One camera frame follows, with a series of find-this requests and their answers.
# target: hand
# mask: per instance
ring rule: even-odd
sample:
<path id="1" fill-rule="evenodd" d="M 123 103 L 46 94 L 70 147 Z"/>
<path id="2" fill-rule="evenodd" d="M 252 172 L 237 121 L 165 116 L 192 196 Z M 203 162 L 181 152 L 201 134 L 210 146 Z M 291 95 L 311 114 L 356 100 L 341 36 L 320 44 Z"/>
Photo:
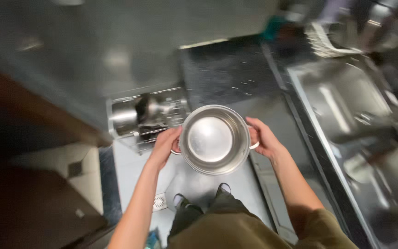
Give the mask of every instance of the hand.
<path id="1" fill-rule="evenodd" d="M 178 146 L 180 133 L 182 133 L 182 126 L 170 128 L 159 133 L 147 163 L 151 163 L 157 167 L 158 170 L 161 170 L 167 163 L 172 149 L 176 152 L 180 152 Z"/>
<path id="2" fill-rule="evenodd" d="M 277 153 L 286 150 L 266 124 L 257 118 L 246 117 L 246 120 L 251 125 L 249 127 L 251 143 L 260 142 L 255 149 L 257 153 L 273 159 Z"/>

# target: olive green shirt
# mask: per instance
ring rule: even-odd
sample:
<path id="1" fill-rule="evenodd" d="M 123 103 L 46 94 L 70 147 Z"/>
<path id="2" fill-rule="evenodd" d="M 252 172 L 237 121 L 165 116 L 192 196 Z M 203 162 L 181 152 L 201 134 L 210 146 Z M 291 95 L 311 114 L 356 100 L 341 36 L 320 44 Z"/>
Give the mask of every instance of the olive green shirt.
<path id="1" fill-rule="evenodd" d="M 304 239 L 292 246 L 262 221 L 246 213 L 210 213 L 170 238 L 170 249 L 357 249 L 327 210 L 312 212 Z"/>

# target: shoe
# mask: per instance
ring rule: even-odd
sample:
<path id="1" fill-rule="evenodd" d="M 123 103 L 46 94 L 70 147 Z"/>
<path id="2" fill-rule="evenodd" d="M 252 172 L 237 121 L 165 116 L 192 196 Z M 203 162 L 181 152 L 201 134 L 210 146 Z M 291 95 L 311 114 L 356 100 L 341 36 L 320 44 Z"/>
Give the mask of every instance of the shoe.
<path id="1" fill-rule="evenodd" d="M 173 198 L 173 205 L 176 209 L 179 209 L 181 207 L 187 207 L 191 203 L 185 198 L 184 195 L 181 194 L 176 194 Z"/>
<path id="2" fill-rule="evenodd" d="M 220 193 L 228 193 L 231 194 L 231 188 L 229 187 L 228 184 L 226 183 L 221 183 L 218 187 L 218 191 L 216 192 L 216 196 L 218 196 Z"/>

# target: metal pot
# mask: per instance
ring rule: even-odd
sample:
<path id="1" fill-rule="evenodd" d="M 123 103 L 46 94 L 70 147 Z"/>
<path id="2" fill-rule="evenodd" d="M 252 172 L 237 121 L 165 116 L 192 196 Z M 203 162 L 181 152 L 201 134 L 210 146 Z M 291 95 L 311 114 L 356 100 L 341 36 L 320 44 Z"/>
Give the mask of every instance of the metal pot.
<path id="1" fill-rule="evenodd" d="M 185 161 L 197 172 L 222 175 L 233 172 L 248 157 L 248 126 L 237 112 L 223 105 L 205 105 L 193 111 L 183 124 L 179 138 Z"/>

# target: forearm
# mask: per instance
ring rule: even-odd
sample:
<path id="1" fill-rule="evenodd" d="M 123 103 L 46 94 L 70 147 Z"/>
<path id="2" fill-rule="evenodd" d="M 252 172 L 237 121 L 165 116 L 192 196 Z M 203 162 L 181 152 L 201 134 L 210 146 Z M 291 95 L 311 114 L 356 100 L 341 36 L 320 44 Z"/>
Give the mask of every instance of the forearm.
<path id="1" fill-rule="evenodd" d="M 291 223 L 301 238 L 307 215 L 324 207 L 285 147 L 279 149 L 270 161 L 279 180 Z"/>
<path id="2" fill-rule="evenodd" d="M 144 248 L 150 227 L 158 174 L 158 167 L 151 162 L 145 164 L 127 210 L 111 238 L 110 249 Z"/>

